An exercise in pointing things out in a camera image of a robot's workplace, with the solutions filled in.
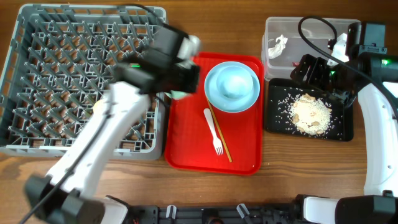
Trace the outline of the green saucer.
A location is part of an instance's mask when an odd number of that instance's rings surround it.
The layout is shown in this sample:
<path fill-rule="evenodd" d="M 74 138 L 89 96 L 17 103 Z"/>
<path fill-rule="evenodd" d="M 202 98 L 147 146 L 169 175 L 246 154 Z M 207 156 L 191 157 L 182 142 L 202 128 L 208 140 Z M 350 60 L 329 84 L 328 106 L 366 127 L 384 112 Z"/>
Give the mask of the green saucer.
<path fill-rule="evenodd" d="M 191 93 L 185 93 L 185 92 L 182 92 L 182 91 L 170 91 L 169 93 L 165 92 L 165 94 L 170 99 L 174 99 L 174 100 L 181 100 L 181 99 L 184 99 L 184 98 L 192 95 Z"/>

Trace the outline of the light blue plate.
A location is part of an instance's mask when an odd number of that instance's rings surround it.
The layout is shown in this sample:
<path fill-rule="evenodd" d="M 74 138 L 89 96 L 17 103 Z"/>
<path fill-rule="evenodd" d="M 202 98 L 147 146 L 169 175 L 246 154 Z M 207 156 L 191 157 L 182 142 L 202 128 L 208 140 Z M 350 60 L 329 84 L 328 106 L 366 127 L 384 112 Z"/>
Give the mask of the light blue plate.
<path fill-rule="evenodd" d="M 228 66 L 238 66 L 246 69 L 252 76 L 253 87 L 252 90 L 243 98 L 232 100 L 220 94 L 216 86 L 216 78 L 218 72 Z M 261 84 L 260 81 L 251 68 L 241 62 L 227 61 L 217 64 L 207 74 L 205 78 L 204 91 L 207 99 L 217 109 L 227 113 L 240 113 L 249 109 L 255 104 L 260 94 Z"/>

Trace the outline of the light blue bowl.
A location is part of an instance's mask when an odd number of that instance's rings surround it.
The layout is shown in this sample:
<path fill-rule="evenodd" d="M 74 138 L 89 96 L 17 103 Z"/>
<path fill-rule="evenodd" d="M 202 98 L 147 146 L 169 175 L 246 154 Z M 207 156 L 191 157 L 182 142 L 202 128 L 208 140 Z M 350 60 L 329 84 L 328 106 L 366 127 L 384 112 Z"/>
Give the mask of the light blue bowl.
<path fill-rule="evenodd" d="M 222 96 L 237 100 L 249 94 L 253 87 L 253 80 L 246 69 L 228 66 L 218 72 L 216 86 Z"/>

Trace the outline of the white napkin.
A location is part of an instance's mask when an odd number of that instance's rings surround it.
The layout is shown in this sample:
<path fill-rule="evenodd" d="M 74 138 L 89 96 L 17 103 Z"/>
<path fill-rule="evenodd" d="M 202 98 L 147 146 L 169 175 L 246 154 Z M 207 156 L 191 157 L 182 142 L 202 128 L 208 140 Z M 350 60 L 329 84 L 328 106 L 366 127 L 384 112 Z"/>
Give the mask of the white napkin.
<path fill-rule="evenodd" d="M 283 52 L 283 50 L 286 48 L 286 43 L 288 41 L 287 37 L 284 37 L 284 35 L 280 35 L 279 37 L 276 38 L 275 46 L 268 48 L 268 58 L 269 59 L 275 59 L 278 56 L 280 56 Z"/>

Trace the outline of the white plastic fork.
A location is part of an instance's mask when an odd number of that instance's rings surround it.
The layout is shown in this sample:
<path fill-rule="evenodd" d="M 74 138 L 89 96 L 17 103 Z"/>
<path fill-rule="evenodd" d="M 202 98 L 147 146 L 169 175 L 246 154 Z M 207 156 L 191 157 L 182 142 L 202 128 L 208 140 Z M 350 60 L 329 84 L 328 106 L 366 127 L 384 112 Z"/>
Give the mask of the white plastic fork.
<path fill-rule="evenodd" d="M 216 129 L 215 129 L 215 124 L 213 121 L 212 113 L 209 108 L 205 108 L 203 110 L 203 113 L 206 118 L 206 122 L 208 123 L 209 129 L 211 131 L 211 135 L 213 137 L 213 147 L 217 153 L 218 156 L 223 154 L 223 144 L 221 140 L 218 138 Z"/>

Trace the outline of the yellow cup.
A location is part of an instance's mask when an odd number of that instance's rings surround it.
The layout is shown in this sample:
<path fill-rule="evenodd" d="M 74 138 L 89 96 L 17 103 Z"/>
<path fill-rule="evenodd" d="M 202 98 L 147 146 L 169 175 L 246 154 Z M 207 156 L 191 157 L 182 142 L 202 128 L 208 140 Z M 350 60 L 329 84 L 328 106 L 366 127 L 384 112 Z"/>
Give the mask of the yellow cup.
<path fill-rule="evenodd" d="M 98 100 L 93 106 L 93 113 L 100 114 L 104 110 L 104 99 Z"/>

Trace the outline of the wooden chopstick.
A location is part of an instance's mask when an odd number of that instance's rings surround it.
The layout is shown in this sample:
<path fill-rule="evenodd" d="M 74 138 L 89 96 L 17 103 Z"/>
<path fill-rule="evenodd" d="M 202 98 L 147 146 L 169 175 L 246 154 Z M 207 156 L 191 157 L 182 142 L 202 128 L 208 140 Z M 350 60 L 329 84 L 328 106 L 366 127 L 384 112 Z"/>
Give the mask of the wooden chopstick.
<path fill-rule="evenodd" d="M 220 128 L 220 126 L 219 126 L 219 124 L 218 124 L 218 120 L 217 120 L 217 118 L 216 118 L 215 112 L 213 111 L 213 107 L 212 107 L 212 105 L 211 105 L 209 99 L 206 99 L 206 100 L 207 100 L 207 102 L 208 102 L 208 106 L 209 106 L 209 109 L 210 109 L 210 111 L 211 111 L 211 114 L 212 114 L 212 117 L 213 117 L 213 121 L 214 121 L 214 123 L 215 123 L 215 125 L 216 125 L 216 128 L 217 128 L 217 130 L 218 130 L 218 134 L 220 135 L 220 141 L 222 142 L 223 149 L 224 149 L 224 151 L 225 151 L 225 153 L 226 153 L 226 155 L 227 155 L 227 157 L 228 157 L 229 162 L 232 162 L 232 161 L 233 161 L 233 160 L 232 160 L 232 157 L 231 157 L 231 155 L 230 155 L 230 153 L 229 153 L 229 149 L 228 149 L 228 146 L 227 146 L 227 144 L 226 144 L 226 141 L 224 140 L 224 136 L 223 136 L 223 133 L 222 133 L 222 131 L 221 131 L 221 128 Z"/>

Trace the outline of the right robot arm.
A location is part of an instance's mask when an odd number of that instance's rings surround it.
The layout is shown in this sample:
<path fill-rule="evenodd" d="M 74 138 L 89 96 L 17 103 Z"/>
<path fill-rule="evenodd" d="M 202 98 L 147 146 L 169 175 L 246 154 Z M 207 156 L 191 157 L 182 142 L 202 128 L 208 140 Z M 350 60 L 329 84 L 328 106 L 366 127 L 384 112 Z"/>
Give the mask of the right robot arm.
<path fill-rule="evenodd" d="M 316 58 L 304 55 L 291 79 L 357 98 L 366 131 L 367 174 L 364 194 L 331 199 L 298 195 L 297 219 L 308 223 L 397 223 L 397 56 L 387 54 L 386 27 L 356 22 L 348 27 L 347 62 L 324 52 L 307 38 Z"/>

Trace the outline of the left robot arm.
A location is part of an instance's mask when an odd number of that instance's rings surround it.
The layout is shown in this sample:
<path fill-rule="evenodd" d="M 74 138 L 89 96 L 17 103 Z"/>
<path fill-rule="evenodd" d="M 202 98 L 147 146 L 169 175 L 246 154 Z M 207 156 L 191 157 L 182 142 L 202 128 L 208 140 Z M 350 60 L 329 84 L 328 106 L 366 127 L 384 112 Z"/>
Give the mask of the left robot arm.
<path fill-rule="evenodd" d="M 71 149 L 45 176 L 32 175 L 26 182 L 29 216 L 47 223 L 133 222 L 129 204 L 94 198 L 100 176 L 156 94 L 183 98 L 196 92 L 200 68 L 193 58 L 200 46 L 198 37 L 163 24 L 143 56 L 117 62 L 102 107 L 94 110 Z"/>

